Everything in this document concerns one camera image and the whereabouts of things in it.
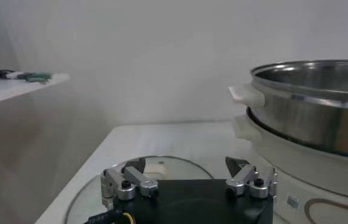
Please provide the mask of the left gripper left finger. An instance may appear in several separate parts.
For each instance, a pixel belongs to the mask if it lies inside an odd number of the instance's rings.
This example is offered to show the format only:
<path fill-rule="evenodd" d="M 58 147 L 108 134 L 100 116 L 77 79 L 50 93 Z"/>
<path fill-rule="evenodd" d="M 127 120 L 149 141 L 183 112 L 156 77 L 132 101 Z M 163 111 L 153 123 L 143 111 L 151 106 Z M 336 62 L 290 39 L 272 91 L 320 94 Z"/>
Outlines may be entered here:
<path fill-rule="evenodd" d="M 145 167 L 145 158 L 137 158 L 127 161 L 120 170 L 111 167 L 100 174 L 102 204 L 107 210 L 114 208 L 115 198 L 132 201 L 137 191 L 150 199 L 159 196 L 158 181 L 144 175 Z"/>

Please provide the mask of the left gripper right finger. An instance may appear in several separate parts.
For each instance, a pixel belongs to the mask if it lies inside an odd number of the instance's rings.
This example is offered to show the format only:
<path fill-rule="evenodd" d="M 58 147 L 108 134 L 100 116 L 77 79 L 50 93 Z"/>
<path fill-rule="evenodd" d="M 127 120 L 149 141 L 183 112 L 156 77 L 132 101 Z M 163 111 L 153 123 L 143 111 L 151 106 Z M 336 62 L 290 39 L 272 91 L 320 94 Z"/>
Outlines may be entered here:
<path fill-rule="evenodd" d="M 226 180 L 226 193 L 229 198 L 237 198 L 249 192 L 252 198 L 276 197 L 277 172 L 274 167 L 260 172 L 256 166 L 245 159 L 226 157 L 225 163 L 231 177 Z"/>

